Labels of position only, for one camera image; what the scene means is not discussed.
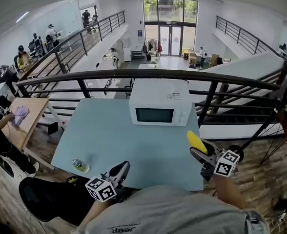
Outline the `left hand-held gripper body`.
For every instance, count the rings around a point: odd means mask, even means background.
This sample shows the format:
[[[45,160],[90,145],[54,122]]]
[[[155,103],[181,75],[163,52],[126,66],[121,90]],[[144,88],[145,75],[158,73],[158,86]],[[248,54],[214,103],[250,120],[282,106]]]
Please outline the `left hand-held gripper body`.
[[[123,191],[122,183],[125,176],[116,177],[92,177],[85,187],[89,194],[99,202],[106,202],[119,196]]]

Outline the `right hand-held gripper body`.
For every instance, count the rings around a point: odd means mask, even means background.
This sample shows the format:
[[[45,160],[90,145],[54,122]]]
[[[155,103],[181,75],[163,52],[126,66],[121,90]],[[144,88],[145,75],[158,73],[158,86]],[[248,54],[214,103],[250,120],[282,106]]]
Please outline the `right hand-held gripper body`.
[[[206,167],[203,166],[201,175],[207,182],[210,181],[213,175],[230,177],[236,170],[239,160],[239,154],[231,150],[227,150],[223,152],[222,155],[217,156],[215,164],[210,164],[210,166]]]

